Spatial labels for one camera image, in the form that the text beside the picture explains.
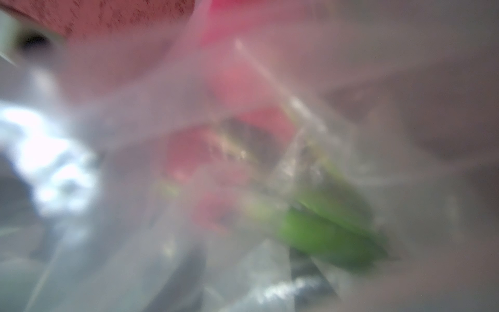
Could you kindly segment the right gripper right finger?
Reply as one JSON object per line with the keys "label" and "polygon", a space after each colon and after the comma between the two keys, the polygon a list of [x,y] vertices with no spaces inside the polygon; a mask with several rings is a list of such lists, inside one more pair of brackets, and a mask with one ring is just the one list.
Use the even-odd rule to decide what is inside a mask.
{"label": "right gripper right finger", "polygon": [[305,311],[322,300],[338,298],[332,284],[321,273],[311,256],[289,248],[289,261],[295,311]]}

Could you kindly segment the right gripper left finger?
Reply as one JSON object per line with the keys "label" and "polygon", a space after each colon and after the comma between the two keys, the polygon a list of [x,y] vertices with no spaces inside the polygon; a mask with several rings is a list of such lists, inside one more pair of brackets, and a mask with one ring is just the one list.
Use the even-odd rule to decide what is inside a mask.
{"label": "right gripper left finger", "polygon": [[205,249],[197,246],[184,257],[183,262],[144,311],[200,311],[205,268]]}

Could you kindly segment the dragon fruit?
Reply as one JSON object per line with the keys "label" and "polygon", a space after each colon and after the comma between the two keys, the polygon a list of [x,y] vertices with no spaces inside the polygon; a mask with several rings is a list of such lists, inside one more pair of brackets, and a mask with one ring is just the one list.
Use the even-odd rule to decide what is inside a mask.
{"label": "dragon fruit", "polygon": [[271,239],[354,272],[389,257],[373,208],[247,62],[195,69],[222,109],[166,141],[160,191],[180,196],[200,231]]}

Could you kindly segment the clear zip-top bag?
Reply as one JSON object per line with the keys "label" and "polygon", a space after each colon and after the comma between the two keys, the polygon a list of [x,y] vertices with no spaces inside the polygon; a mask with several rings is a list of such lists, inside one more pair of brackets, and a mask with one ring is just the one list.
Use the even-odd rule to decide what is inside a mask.
{"label": "clear zip-top bag", "polygon": [[497,311],[498,2],[1,5],[2,311]]}

